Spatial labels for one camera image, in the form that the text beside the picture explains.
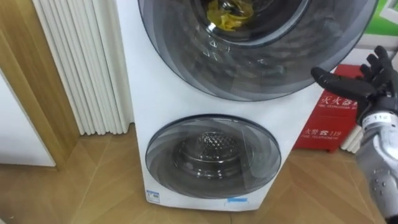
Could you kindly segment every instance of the round glass window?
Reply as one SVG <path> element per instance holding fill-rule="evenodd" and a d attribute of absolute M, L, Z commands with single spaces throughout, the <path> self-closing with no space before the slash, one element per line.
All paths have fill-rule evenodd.
<path fill-rule="evenodd" d="M 221 115 L 184 118 L 151 139 L 146 165 L 153 178 L 174 192 L 197 198 L 248 194 L 279 170 L 274 137 L 250 121 Z"/>
<path fill-rule="evenodd" d="M 139 0 L 164 62 L 205 93 L 238 101 L 285 96 L 335 67 L 376 0 Z"/>

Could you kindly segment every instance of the metal robotic arm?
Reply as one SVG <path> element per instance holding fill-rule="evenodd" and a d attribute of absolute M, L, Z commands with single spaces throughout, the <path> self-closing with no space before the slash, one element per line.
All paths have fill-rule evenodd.
<path fill-rule="evenodd" d="M 356 155 L 369 192 L 388 224 L 398 224 L 398 73 L 386 50 L 378 46 L 361 66 L 363 77 L 311 71 L 325 90 L 358 102 L 356 121 L 364 137 Z"/>

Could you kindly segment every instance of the wooden floor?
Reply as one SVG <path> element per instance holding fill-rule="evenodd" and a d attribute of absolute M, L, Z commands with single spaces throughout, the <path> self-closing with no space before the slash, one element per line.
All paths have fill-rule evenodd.
<path fill-rule="evenodd" d="M 149 204 L 134 128 L 122 136 L 81 138 L 63 172 L 1 167 L 0 218 L 7 224 L 383 223 L 353 157 L 344 152 L 292 152 L 255 212 Z"/>

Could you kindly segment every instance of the red box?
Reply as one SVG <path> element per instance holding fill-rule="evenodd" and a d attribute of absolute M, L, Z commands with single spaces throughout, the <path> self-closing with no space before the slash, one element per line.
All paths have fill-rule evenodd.
<path fill-rule="evenodd" d="M 359 66 L 339 65 L 336 74 L 362 76 Z M 334 152 L 355 126 L 357 102 L 324 91 L 298 137 L 294 149 Z"/>
<path fill-rule="evenodd" d="M 334 152 L 355 125 L 354 118 L 311 117 L 294 146 L 295 149 L 326 149 Z"/>

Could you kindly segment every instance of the washing machine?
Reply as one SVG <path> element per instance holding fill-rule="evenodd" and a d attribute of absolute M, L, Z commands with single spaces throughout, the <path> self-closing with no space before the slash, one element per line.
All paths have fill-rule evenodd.
<path fill-rule="evenodd" d="M 146 199 L 259 208 L 376 0 L 118 0 Z"/>

